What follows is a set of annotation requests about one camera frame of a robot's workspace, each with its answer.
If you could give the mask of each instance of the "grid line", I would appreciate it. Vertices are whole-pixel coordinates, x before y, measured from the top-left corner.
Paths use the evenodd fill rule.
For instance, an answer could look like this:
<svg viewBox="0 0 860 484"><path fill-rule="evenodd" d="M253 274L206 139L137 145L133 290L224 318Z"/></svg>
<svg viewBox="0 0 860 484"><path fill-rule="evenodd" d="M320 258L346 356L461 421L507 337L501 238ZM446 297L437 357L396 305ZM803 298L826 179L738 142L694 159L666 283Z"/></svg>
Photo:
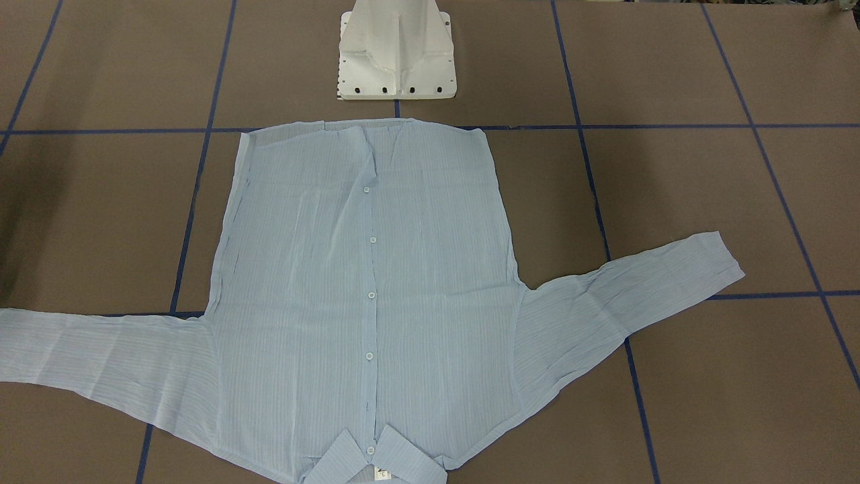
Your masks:
<svg viewBox="0 0 860 484"><path fill-rule="evenodd" d="M726 57L726 53L722 48L722 43L720 42L719 35L717 35L716 33L714 23L710 20L708 10L705 8L703 3L700 3L699 6L702 9L705 21L708 23L708 28L710 29L711 35L714 37L714 42L716 43L717 50L719 50L720 56L722 57L722 62L726 66L728 76L731 79L732 85L734 86L734 90L738 95L738 99L740 100L740 105L744 109L744 113L746 114L746 120L749 121L750 128L752 129L752 134L753 136L755 136L756 143L759 145L759 151L761 152L762 159L765 161L767 171L771 176L773 188L777 192L777 196L779 197L780 203L782 203L783 205L783 211L785 212L786 218L788 218L789 220L789 224L791 225L791 231L795 235L797 245L798 247L800 247L801 254L803 255L803 260L804 262L806 262L807 269L809 270L809 275L812 277L813 284L815 285L816 293L821 300L821 304L824 306L824 311L825 313L827 313L827 318L830 320L830 326L833 329L833 333L836 335L839 347L842 349L842 354L845 357L845 362L848 364L848 369L851 371L851 375L854 377L854 383L855 385L857 385L857 389L860 389L860 375L857 374L857 367L854 365L854 360L851 358L851 353L848 351L848 346L845 344L845 339L842 337L842 332L839 330L839 324L837 324L836 318L833 316L833 312L830 309L830 304L827 302L827 296L824 292L824 289L821 287L821 281L819 280L818 275L815 273L815 267L813 267L812 259L809 257L809 254L806 250L806 246L803 244L800 230L797 228L795 218L791 214L788 201L785 199L783 190L779 186L779 181L777 180L777 173L773 170L773 166L771 165L771 159L767 156L765 144L762 142L761 136L759 135L759 130L753 122L753 116L750 114L749 107L746 105L744 95L740 92L738 80L734 76L734 72L732 71L731 65L728 63L728 57Z"/></svg>
<svg viewBox="0 0 860 484"><path fill-rule="evenodd" d="M227 52L230 50L230 35L233 31L233 20L236 17L237 0L232 0L230 3L230 16L227 20L227 31L224 34L224 46L221 50L221 60L218 63L218 75L215 77L215 88L212 93L212 104L209 108L209 120L206 123L205 135L203 138L203 147L200 150L200 161L197 164L197 176L194 179L194 189L191 194L191 204L188 208L188 219L185 225L185 235L182 239L182 249L179 255L179 264L176 268L176 283L173 289L173 295L170 300L170 312L176 313L176 306L179 303L179 293L182 287L182 275L185 272L185 262L188 255L188 245L191 241L191 229L194 225L194 209L197 203L197 194L200 192L200 179L203 177L203 170L206 167L206 154L209 151L209 140L212 137L212 125L215 123L215 111L218 108L218 94L221 90L221 79L224 76L224 65L227 63ZM140 450L140 463L138 464L138 474L135 480L136 484L143 484L144 472L146 470L146 461L149 458L150 442L152 439L153 425L146 425L146 433L144 442Z"/></svg>
<svg viewBox="0 0 860 484"><path fill-rule="evenodd" d="M588 147L586 145L586 135L585 130L582 126L582 119L580 118L580 109L579 105L576 102L574 80L573 76L571 76L570 74L570 67L568 65L568 53L564 48L562 26L561 23L558 21L558 9L556 8L556 0L550 0L550 7L552 8L553 22L556 25L556 37L558 38L558 46L562 55L564 75L568 81L568 90L570 91L570 103L574 110L576 133L580 139L580 147L582 148L582 161L585 163L586 176L588 178L588 188L591 189L592 196L594 199L594 215L597 218L598 228L600 229L600 236L603 238L603 247L606 255L606 260L611 261L612 254L609 249L609 239L606 237L606 230L603 224L603 215L600 213L600 201L597 194L597 187L594 184L594 175L592 173L591 160L588 157ZM636 372L636 360L635 358L633 358L633 348L630 346L630 338L624 339L624 350L627 353L627 365L630 369L630 380L633 386L633 394L636 397L636 407L639 410L639 420L642 423L642 436L645 439L645 447L648 451L648 462L651 466L651 475L654 479L654 484L660 484L660 471L657 467L657 456L654 453L654 445L651 442L651 430L648 427L648 415L645 412L645 401L642 398L642 391L639 386L639 376Z"/></svg>
<svg viewBox="0 0 860 484"><path fill-rule="evenodd" d="M400 100L394 101L394 117L400 118ZM534 131L534 130L592 130L592 129L839 129L860 127L860 123L662 123L662 124L531 124L531 125L465 125L460 129L482 131ZM133 127L121 129L11 129L0 131L4 137L21 135L74 135L74 134L170 134L170 133L249 133L264 127Z"/></svg>
<svg viewBox="0 0 860 484"><path fill-rule="evenodd" d="M839 290L839 291L824 291L827 297L856 297L860 296L860 289L857 290ZM745 299L798 299L804 297L818 297L816 291L797 291L785 293L740 293L740 294L725 294L712 295L708 301L737 301ZM108 318L119 318L122 316L172 316L174 318L187 319L199 318L203 315L203 311L167 311L167 312L144 312L144 313L105 313L99 316Z"/></svg>
<svg viewBox="0 0 860 484"><path fill-rule="evenodd" d="M33 68L30 69L27 81L24 83L23 89L21 89L21 95L18 96L18 103L15 105L15 111L12 112L12 118L9 120L9 125L6 127L6 131L3 133L3 140L0 141L0 155L3 155L3 152L6 150L6 144L9 143L9 137L14 132L15 123L18 121L18 116L21 114L21 108L24 106L24 100L27 98L27 93L30 91L30 85L33 84L33 79L36 77L36 71L39 70L39 65L42 63L42 58L45 56L45 50L48 48L48 42L51 41L54 27L57 25L59 11L62 8L63 0L58 0L57 8L54 9L53 16L51 17L51 23L48 24L47 32L45 32L45 39L42 41L41 47L39 47L39 53L36 54Z"/></svg>

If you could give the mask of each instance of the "long sleeve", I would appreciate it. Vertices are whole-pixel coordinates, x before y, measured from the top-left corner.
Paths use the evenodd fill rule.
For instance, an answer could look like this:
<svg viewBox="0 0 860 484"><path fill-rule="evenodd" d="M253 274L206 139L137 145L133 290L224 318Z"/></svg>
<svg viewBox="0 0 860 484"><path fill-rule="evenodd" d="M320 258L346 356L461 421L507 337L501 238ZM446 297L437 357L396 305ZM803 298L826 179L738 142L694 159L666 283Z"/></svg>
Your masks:
<svg viewBox="0 0 860 484"><path fill-rule="evenodd" d="M0 310L0 381L64 388L211 447L218 366L203 320Z"/></svg>
<svg viewBox="0 0 860 484"><path fill-rule="evenodd" d="M523 296L514 373L525 415L608 357L630 334L744 276L719 233L699 233Z"/></svg>

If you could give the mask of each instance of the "shirt label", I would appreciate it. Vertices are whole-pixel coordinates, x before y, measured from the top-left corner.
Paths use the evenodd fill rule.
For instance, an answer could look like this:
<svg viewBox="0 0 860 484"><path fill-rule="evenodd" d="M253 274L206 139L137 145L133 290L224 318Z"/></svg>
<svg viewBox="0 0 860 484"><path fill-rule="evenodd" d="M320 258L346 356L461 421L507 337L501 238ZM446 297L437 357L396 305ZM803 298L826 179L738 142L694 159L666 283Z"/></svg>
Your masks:
<svg viewBox="0 0 860 484"><path fill-rule="evenodd" d="M391 479L391 473L387 470L382 470L376 466L373 466L373 480L374 481L387 481Z"/></svg>

